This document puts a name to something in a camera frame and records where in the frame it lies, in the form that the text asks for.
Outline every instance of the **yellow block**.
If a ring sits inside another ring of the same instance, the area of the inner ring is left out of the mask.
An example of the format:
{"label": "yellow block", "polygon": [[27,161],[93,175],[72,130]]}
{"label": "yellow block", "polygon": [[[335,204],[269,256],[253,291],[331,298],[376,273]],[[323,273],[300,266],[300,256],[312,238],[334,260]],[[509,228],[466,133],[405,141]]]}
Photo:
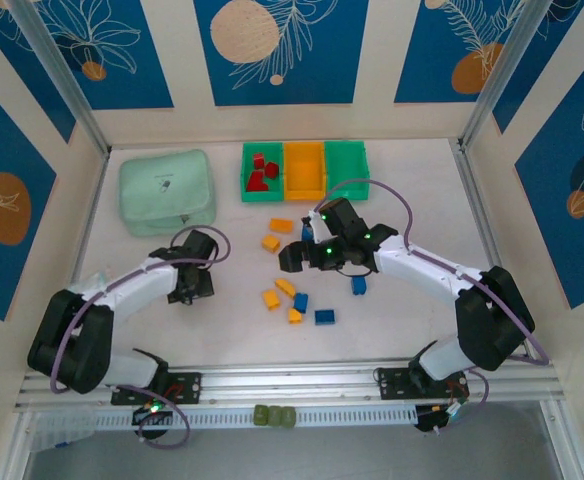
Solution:
{"label": "yellow block", "polygon": [[281,300],[279,300],[276,290],[266,290],[263,292],[263,301],[265,302],[265,306],[268,307],[268,310],[274,310],[281,306]]}
{"label": "yellow block", "polygon": [[279,239],[274,235],[266,235],[263,237],[263,240],[261,240],[261,246],[270,253],[276,253],[281,246],[281,242],[279,242]]}
{"label": "yellow block", "polygon": [[292,233],[294,222],[284,218],[273,218],[270,220],[270,230],[278,233]]}
{"label": "yellow block", "polygon": [[301,316],[301,312],[299,312],[295,308],[291,308],[290,310],[288,310],[288,321],[292,324],[301,323],[303,321],[303,317]]}
{"label": "yellow block", "polygon": [[294,288],[294,285],[288,282],[285,278],[277,278],[274,284],[279,287],[288,297],[294,298],[296,295],[296,288]]}

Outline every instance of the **floral wall pattern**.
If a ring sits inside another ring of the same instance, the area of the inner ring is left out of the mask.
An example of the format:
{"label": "floral wall pattern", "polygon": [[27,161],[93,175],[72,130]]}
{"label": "floral wall pattern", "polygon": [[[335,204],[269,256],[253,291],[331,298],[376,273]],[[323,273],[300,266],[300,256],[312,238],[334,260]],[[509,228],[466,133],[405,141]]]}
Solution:
{"label": "floral wall pattern", "polygon": [[367,0],[195,0],[217,106],[351,103]]}
{"label": "floral wall pattern", "polygon": [[[33,5],[92,108],[173,107],[139,0],[37,0]],[[58,93],[2,0],[0,48],[67,140],[74,119],[67,113],[56,118],[57,109],[67,110],[64,104],[45,108],[48,97]]]}
{"label": "floral wall pattern", "polygon": [[584,303],[584,72],[516,163],[570,306]]}
{"label": "floral wall pattern", "polygon": [[55,179],[0,106],[0,320],[7,317]]}

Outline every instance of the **green storage bin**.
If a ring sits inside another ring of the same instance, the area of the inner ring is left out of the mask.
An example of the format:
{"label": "green storage bin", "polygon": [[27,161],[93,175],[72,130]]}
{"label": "green storage bin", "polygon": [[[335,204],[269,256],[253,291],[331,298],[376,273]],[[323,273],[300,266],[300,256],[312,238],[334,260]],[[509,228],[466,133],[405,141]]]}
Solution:
{"label": "green storage bin", "polygon": [[[274,162],[279,166],[279,176],[272,180],[265,178],[269,187],[267,192],[248,192],[247,185],[254,171],[253,155],[262,153],[265,163]],[[241,200],[246,203],[283,201],[283,144],[280,142],[244,143],[243,164],[241,165]]]}
{"label": "green storage bin", "polygon": [[205,153],[192,150],[125,162],[119,170],[119,212],[134,236],[210,225],[216,200]]}
{"label": "green storage bin", "polygon": [[[328,191],[344,180],[370,178],[365,144],[361,141],[325,142],[325,164]],[[330,199],[367,200],[369,192],[369,183],[351,183],[330,195]]]}

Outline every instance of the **small green object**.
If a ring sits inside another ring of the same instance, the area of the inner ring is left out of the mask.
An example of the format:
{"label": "small green object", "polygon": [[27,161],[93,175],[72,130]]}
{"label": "small green object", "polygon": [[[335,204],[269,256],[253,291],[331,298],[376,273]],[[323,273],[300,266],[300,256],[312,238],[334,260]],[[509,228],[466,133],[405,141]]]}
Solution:
{"label": "small green object", "polygon": [[[370,178],[365,144],[361,141],[325,142],[325,166],[328,190],[345,180]],[[350,183],[330,195],[330,199],[367,200],[369,191],[369,183]]]}
{"label": "small green object", "polygon": [[163,408],[163,404],[158,400],[154,400],[152,406],[150,407],[150,413],[156,413]]}
{"label": "small green object", "polygon": [[[279,175],[275,179],[264,177],[269,190],[267,192],[248,192],[248,180],[254,171],[254,154],[262,153],[265,163],[274,162],[279,166]],[[281,142],[244,143],[243,165],[241,166],[241,200],[246,203],[282,202],[283,201],[283,144]]]}
{"label": "small green object", "polygon": [[294,407],[283,407],[281,409],[281,426],[292,428],[296,425],[296,410]]}
{"label": "small green object", "polygon": [[281,426],[281,407],[277,407],[276,405],[270,407],[268,413],[268,425],[270,427],[280,427]]}
{"label": "small green object", "polygon": [[268,424],[268,407],[265,405],[254,406],[254,424],[257,427],[265,427]]}

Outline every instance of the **metal bracket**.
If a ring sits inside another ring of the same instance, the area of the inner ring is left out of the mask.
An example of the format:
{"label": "metal bracket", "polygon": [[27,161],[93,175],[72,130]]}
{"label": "metal bracket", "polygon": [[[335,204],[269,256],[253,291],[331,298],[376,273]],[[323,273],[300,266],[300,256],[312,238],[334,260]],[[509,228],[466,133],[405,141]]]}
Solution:
{"label": "metal bracket", "polygon": [[463,372],[450,375],[445,380],[433,382],[425,393],[410,380],[409,368],[377,368],[375,379],[379,384],[381,400],[429,400],[448,398],[458,388],[459,396],[469,396],[467,379]]}
{"label": "metal bracket", "polygon": [[[165,374],[167,388],[161,393],[177,405],[197,405],[201,393],[201,374],[198,372],[169,372]],[[124,388],[112,393],[112,405],[145,405],[151,401],[147,395],[132,392]]]}

